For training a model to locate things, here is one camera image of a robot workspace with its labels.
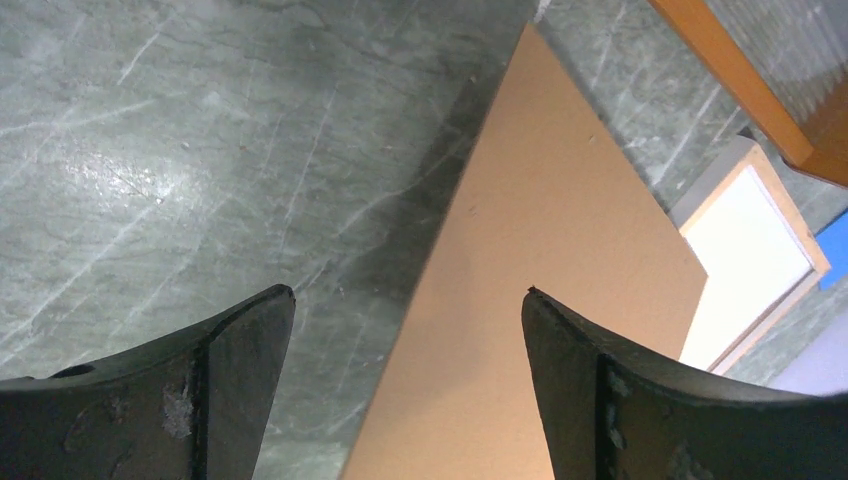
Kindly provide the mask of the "orange wooden shelf rack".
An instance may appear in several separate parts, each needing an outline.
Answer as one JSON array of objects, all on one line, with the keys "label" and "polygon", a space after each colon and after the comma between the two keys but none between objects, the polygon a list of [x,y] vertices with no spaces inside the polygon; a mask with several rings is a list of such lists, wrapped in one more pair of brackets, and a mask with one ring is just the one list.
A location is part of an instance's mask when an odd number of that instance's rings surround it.
[{"label": "orange wooden shelf rack", "polygon": [[846,2],[651,5],[791,168],[846,186]]}]

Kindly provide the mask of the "brown cardboard backing board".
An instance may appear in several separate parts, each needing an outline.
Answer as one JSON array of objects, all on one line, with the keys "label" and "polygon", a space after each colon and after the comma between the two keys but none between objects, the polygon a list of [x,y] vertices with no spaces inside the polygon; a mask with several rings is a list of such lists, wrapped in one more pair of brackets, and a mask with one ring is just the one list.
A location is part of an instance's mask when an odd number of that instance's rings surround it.
[{"label": "brown cardboard backing board", "polygon": [[527,291],[678,358],[705,281],[527,25],[342,477],[551,478],[521,322]]}]

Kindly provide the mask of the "wooden picture frame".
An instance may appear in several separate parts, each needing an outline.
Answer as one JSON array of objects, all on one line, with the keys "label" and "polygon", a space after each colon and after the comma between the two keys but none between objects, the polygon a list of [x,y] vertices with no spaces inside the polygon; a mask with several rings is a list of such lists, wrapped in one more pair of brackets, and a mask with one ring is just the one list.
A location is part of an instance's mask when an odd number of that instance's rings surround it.
[{"label": "wooden picture frame", "polygon": [[776,301],[735,346],[723,354],[712,367],[704,370],[718,375],[726,373],[830,270],[830,264],[815,236],[810,231],[762,147],[756,141],[744,136],[738,136],[730,141],[671,208],[668,216],[678,228],[679,233],[683,236],[684,225],[696,214],[702,204],[707,202],[711,195],[723,186],[730,175],[745,166],[752,166],[756,169],[789,228],[796,235],[800,246],[810,261],[811,270]]}]

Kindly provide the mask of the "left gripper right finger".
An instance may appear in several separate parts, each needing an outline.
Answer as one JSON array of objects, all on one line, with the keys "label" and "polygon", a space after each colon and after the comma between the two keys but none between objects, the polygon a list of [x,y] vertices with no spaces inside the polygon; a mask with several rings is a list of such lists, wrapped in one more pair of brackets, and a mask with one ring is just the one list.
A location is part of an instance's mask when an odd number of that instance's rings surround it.
[{"label": "left gripper right finger", "polygon": [[522,327],[558,479],[843,479],[847,397],[705,372],[531,289]]}]

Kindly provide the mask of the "blue foam mat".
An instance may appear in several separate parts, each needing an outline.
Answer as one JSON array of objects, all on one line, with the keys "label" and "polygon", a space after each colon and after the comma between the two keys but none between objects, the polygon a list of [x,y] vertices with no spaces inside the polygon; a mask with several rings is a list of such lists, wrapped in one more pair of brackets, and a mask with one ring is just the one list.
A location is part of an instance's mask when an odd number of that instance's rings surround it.
[{"label": "blue foam mat", "polygon": [[847,210],[828,223],[816,235],[816,241],[830,264],[830,270],[818,282],[824,291],[847,276]]}]

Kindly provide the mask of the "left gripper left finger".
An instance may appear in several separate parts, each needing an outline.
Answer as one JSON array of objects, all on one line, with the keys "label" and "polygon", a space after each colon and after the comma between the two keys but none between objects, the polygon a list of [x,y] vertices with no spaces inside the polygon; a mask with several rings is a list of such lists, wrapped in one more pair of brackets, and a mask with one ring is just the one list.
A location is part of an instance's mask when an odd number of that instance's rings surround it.
[{"label": "left gripper left finger", "polygon": [[278,284],[123,352],[3,381],[2,477],[251,478],[295,309]]}]

